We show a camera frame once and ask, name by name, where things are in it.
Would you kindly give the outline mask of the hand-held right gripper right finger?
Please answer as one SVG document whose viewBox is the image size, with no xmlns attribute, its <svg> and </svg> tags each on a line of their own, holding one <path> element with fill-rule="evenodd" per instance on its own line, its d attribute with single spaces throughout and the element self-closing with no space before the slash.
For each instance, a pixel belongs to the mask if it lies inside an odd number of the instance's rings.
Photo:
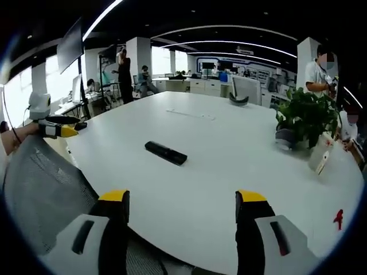
<svg viewBox="0 0 367 275">
<path fill-rule="evenodd" d="M 237 274 L 310 274 L 319 258 L 307 236 L 259 193 L 235 192 Z"/>
</svg>

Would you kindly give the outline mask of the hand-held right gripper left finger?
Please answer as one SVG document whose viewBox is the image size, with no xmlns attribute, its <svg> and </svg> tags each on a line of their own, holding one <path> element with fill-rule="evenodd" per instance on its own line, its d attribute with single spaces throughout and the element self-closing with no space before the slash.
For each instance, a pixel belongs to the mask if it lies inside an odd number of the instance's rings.
<svg viewBox="0 0 367 275">
<path fill-rule="evenodd" d="M 42 256 L 52 274 L 126 274 L 130 192 L 112 190 L 58 233 Z"/>
</svg>

